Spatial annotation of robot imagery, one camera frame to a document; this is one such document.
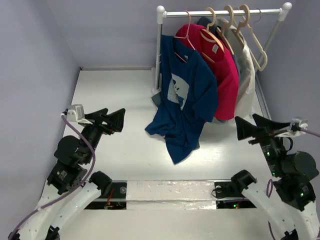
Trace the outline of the pink wire hanger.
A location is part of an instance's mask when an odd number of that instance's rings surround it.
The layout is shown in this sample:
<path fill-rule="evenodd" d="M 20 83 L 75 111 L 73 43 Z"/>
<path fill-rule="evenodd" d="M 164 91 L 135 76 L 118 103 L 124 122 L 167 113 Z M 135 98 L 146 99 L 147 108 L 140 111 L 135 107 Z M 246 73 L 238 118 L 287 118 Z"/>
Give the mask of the pink wire hanger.
<path fill-rule="evenodd" d="M 186 33 L 185 33 L 185 36 L 182 37 L 182 36 L 174 36 L 175 39 L 183 39 L 183 40 L 187 40 L 189 45 L 191 46 L 191 48 L 196 52 L 197 50 L 195 49 L 195 47 L 193 46 L 192 42 L 190 41 L 190 38 L 189 38 L 189 32 L 190 32 L 190 26 L 191 26 L 191 14 L 189 13 L 188 10 L 184 9 L 183 10 L 185 13 L 187 13 L 187 16 L 188 16 L 188 24 L 187 24 L 187 30 L 186 30 Z M 183 63 L 187 63 L 188 61 L 179 55 L 178 52 L 176 52 L 176 49 L 175 49 L 175 41 L 173 41 L 173 50 L 174 50 L 174 54 L 176 57 L 178 57 Z"/>

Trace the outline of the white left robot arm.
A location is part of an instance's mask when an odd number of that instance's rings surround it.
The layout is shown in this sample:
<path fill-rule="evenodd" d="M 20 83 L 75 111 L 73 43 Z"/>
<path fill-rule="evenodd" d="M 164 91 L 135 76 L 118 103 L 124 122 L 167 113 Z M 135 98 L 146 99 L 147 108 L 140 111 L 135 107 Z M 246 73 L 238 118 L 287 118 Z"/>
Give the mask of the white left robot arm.
<path fill-rule="evenodd" d="M 56 163 L 35 207 L 9 234 L 10 240 L 59 240 L 62 232 L 94 200 L 112 190 L 112 179 L 94 171 L 96 148 L 103 135 L 120 133 L 125 108 L 112 113 L 103 108 L 85 113 L 81 104 L 70 105 L 60 115 L 76 135 L 60 139 Z"/>

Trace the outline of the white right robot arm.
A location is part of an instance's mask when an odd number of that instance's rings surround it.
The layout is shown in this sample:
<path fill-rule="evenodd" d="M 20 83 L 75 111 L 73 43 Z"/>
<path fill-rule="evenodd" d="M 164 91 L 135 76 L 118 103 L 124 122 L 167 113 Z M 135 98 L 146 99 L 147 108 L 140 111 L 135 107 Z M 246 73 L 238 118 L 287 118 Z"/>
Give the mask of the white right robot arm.
<path fill-rule="evenodd" d="M 259 144 L 273 177 L 267 189 L 275 188 L 289 216 L 277 209 L 258 181 L 247 170 L 231 177 L 230 190 L 235 196 L 244 196 L 267 217 L 269 229 L 281 240 L 316 240 L 320 232 L 316 194 L 311 180 L 320 173 L 315 159 L 307 152 L 288 154 L 283 139 L 290 141 L 308 133 L 308 122 L 293 118 L 290 122 L 276 122 L 256 113 L 254 124 L 236 116 L 237 138 L 250 138 L 249 144 Z"/>

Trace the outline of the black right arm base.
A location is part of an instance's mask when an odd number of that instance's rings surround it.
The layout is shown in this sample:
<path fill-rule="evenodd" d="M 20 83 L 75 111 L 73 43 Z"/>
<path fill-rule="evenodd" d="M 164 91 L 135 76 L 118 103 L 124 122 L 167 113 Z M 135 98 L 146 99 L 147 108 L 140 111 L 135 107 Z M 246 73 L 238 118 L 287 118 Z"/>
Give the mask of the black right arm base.
<path fill-rule="evenodd" d="M 211 195 L 217 209 L 255 209 L 256 206 L 245 198 L 231 181 L 215 181 Z"/>

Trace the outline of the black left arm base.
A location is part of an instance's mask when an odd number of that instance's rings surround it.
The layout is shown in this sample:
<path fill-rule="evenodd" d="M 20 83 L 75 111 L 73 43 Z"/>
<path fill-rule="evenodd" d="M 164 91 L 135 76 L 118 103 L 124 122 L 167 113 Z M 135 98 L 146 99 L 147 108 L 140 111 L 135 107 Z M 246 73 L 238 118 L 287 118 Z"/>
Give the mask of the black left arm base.
<path fill-rule="evenodd" d="M 92 201 L 85 210 L 125 210 L 127 208 L 127 182 L 115 181 L 108 193 Z"/>

